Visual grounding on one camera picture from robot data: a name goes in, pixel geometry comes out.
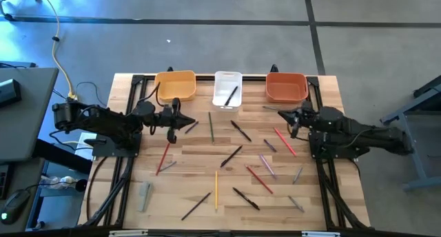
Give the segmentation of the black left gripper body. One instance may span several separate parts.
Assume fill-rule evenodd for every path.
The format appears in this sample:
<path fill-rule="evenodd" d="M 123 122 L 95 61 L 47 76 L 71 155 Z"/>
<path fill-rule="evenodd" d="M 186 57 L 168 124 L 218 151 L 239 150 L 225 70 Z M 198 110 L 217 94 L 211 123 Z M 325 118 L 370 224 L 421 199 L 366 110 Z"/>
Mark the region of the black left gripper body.
<path fill-rule="evenodd" d="M 181 101 L 179 98 L 175 97 L 172 99 L 172 104 L 165 104 L 163 109 L 158 114 L 159 116 L 159 126 L 169 127 L 167 131 L 167 140 L 169 143 L 176 143 L 177 136 L 175 135 L 176 130 L 180 130 L 178 126 L 178 113 L 181 108 Z"/>

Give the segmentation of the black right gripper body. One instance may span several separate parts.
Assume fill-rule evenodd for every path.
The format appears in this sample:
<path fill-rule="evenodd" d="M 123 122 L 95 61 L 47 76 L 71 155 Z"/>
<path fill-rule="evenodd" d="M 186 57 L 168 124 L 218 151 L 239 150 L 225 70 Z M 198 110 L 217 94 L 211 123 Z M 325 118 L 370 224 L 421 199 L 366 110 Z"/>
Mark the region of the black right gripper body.
<path fill-rule="evenodd" d="M 313 119 L 316 112 L 313 109 L 313 105 L 309 101 L 303 101 L 300 107 L 294 109 L 297 111 L 296 124 L 291 126 L 290 137 L 296 138 L 298 135 L 298 130 L 301 127 L 311 128 Z"/>

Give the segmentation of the green pencil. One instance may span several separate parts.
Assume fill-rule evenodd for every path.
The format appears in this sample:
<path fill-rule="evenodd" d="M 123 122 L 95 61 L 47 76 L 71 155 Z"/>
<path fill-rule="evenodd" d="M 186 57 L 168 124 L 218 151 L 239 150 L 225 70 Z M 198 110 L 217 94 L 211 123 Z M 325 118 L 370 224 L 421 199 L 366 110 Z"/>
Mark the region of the green pencil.
<path fill-rule="evenodd" d="M 209 127 L 210 127 L 210 135 L 211 135 L 211 140 L 212 140 L 212 144 L 214 144 L 214 128 L 212 125 L 212 115 L 211 112 L 208 112 L 208 118 L 209 118 Z"/>

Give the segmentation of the pink pen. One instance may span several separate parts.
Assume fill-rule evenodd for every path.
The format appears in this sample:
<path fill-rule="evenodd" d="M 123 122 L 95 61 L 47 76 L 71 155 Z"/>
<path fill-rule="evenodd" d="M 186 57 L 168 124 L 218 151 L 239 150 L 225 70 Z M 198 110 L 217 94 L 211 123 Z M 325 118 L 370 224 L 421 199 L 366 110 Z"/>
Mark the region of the pink pen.
<path fill-rule="evenodd" d="M 274 179 L 277 179 L 277 176 L 276 176 L 275 172 L 273 171 L 273 169 L 272 169 L 271 166 L 269 165 L 269 163 L 268 163 L 267 159 L 265 158 L 265 156 L 262 155 L 262 154 L 260 154 L 260 155 L 259 155 L 259 158 L 260 158 L 260 160 L 263 162 L 264 166 L 267 168 L 267 170 L 269 171 L 269 173 L 271 174 L 271 176 L 272 176 Z"/>

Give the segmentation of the black pen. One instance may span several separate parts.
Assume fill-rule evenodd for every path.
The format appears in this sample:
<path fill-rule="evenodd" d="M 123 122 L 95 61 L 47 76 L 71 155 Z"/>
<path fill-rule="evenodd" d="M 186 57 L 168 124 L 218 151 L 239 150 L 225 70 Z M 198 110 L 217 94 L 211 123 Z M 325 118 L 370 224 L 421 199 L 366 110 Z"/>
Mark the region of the black pen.
<path fill-rule="evenodd" d="M 241 197 L 243 198 L 246 202 L 248 202 L 254 209 L 257 209 L 260 211 L 259 206 L 252 200 L 250 200 L 248 197 L 246 197 L 246 195 L 244 195 L 244 193 L 242 193 L 240 190 L 238 190 L 235 187 L 232 187 L 232 189 Z"/>
<path fill-rule="evenodd" d="M 231 124 L 234 126 L 236 130 L 238 130 L 249 142 L 252 142 L 251 138 L 235 123 L 233 120 L 230 120 Z"/>
<path fill-rule="evenodd" d="M 234 96 L 234 94 L 236 93 L 237 89 L 238 89 L 238 85 L 233 89 L 233 91 L 231 92 L 231 94 L 228 96 L 228 98 L 227 98 L 227 100 L 226 100 L 224 106 L 228 106 L 228 105 L 229 105 L 229 103 L 230 103 L 232 97 Z"/>
<path fill-rule="evenodd" d="M 220 165 L 220 168 L 224 167 L 239 151 L 242 149 L 242 145 L 239 146 L 232 154 L 230 154 Z"/>

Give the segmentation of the black pencil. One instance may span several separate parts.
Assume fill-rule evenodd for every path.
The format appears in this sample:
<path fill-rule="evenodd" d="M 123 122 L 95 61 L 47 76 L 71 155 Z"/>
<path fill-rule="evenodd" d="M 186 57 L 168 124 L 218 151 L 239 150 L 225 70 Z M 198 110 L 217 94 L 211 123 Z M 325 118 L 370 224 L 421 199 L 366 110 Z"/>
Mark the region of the black pencil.
<path fill-rule="evenodd" d="M 199 207 L 200 204 L 202 204 L 210 195 L 212 192 L 208 192 L 204 197 L 202 197 L 193 208 L 191 208 L 182 218 L 181 220 L 185 220 L 197 207 Z"/>

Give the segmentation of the orange plastic bin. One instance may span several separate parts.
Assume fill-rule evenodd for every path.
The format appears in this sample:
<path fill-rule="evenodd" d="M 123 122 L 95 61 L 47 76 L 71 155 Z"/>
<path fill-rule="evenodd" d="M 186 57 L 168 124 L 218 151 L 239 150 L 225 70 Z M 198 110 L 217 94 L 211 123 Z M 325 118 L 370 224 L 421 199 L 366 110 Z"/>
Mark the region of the orange plastic bin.
<path fill-rule="evenodd" d="M 307 78 L 299 73 L 270 72 L 265 89 L 272 103 L 299 103 L 309 95 Z"/>

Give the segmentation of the yellow plastic bin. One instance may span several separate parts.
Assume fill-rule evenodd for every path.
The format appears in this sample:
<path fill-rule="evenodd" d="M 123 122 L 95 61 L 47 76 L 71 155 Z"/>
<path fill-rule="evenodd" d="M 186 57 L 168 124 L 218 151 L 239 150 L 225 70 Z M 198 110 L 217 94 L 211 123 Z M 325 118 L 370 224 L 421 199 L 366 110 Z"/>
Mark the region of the yellow plastic bin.
<path fill-rule="evenodd" d="M 179 98 L 190 101 L 196 94 L 196 74 L 191 70 L 159 72 L 154 79 L 159 85 L 158 97 L 162 101 Z"/>

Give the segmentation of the white plastic bin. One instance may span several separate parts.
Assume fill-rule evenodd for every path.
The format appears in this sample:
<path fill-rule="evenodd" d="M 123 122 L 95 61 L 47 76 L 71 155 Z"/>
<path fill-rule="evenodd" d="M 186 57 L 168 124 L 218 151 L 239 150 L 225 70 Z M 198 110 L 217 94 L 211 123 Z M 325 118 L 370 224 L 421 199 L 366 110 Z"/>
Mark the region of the white plastic bin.
<path fill-rule="evenodd" d="M 224 106 L 228 96 L 238 85 L 238 89 L 228 106 Z M 212 104 L 219 111 L 237 112 L 242 104 L 243 75 L 240 72 L 217 71 L 214 74 L 214 94 Z"/>

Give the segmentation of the white paper sheet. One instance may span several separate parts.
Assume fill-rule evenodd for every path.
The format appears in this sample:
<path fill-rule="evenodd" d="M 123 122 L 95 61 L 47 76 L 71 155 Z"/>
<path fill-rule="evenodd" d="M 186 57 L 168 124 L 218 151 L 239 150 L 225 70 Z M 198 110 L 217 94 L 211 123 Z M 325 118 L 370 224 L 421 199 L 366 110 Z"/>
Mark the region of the white paper sheet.
<path fill-rule="evenodd" d="M 95 139 L 96 134 L 95 133 L 89 133 L 89 132 L 82 132 L 80 135 L 79 140 L 76 142 L 75 147 L 75 154 L 77 156 L 80 156 L 82 158 L 94 161 L 95 157 L 93 157 L 93 147 L 91 145 L 88 145 L 85 140 L 86 139 Z"/>

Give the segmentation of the white power strip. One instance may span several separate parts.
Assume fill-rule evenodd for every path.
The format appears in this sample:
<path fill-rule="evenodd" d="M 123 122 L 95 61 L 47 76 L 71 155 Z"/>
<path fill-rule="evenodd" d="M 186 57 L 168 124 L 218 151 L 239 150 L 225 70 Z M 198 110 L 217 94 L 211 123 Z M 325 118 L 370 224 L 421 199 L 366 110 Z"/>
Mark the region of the white power strip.
<path fill-rule="evenodd" d="M 85 179 L 77 179 L 71 176 L 57 177 L 57 176 L 42 176 L 39 185 L 48 189 L 68 189 L 73 188 L 77 192 L 84 192 L 86 190 L 88 181 Z"/>

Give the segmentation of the blue-grey metal table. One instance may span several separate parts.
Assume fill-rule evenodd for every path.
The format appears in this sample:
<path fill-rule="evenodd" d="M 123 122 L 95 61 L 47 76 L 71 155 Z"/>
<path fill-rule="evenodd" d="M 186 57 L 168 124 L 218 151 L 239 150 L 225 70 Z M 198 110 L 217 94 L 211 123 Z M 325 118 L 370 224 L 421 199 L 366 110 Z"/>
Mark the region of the blue-grey metal table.
<path fill-rule="evenodd" d="M 404 191 L 441 185 L 441 75 L 413 92 L 413 99 L 380 122 L 397 121 L 411 141 L 418 179 Z"/>

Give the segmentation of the grey desk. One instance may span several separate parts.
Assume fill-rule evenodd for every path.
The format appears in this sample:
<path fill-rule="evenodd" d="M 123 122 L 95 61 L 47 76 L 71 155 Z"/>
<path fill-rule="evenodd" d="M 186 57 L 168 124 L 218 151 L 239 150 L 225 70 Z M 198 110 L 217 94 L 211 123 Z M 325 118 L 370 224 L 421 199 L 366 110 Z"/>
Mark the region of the grey desk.
<path fill-rule="evenodd" d="M 0 82 L 20 84 L 21 100 L 0 108 L 0 164 L 11 163 L 14 171 L 8 195 L 30 187 L 30 197 L 11 225 L 0 222 L 0 234 L 25 230 L 44 160 L 32 156 L 59 70 L 56 68 L 3 68 Z"/>

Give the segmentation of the black desktop device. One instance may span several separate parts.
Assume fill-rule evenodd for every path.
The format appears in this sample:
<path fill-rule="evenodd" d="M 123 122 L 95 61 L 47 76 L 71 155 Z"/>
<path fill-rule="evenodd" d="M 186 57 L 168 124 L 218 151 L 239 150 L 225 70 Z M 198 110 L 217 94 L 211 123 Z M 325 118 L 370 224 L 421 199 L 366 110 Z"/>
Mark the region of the black desktop device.
<path fill-rule="evenodd" d="M 0 82 L 0 108 L 21 100 L 21 85 L 14 79 Z"/>

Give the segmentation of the black computer mouse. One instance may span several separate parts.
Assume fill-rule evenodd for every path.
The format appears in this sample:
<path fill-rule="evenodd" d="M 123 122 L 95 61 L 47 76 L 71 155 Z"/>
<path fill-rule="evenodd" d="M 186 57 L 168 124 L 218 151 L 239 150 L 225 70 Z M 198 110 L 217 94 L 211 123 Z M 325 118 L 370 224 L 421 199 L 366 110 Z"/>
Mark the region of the black computer mouse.
<path fill-rule="evenodd" d="M 0 210 L 0 222 L 4 225 L 15 223 L 28 203 L 29 197 L 30 193 L 26 189 L 15 191 Z"/>

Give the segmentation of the white metal bracket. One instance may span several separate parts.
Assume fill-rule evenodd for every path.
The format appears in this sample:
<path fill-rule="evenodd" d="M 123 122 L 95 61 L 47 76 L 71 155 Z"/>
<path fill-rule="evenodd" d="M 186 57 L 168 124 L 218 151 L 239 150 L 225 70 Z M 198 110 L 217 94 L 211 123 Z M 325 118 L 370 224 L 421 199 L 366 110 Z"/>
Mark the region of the white metal bracket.
<path fill-rule="evenodd" d="M 341 237 L 338 232 L 331 231 L 302 231 L 302 237 Z"/>
<path fill-rule="evenodd" d="M 146 229 L 124 229 L 110 231 L 108 237 L 143 237 L 148 235 Z"/>

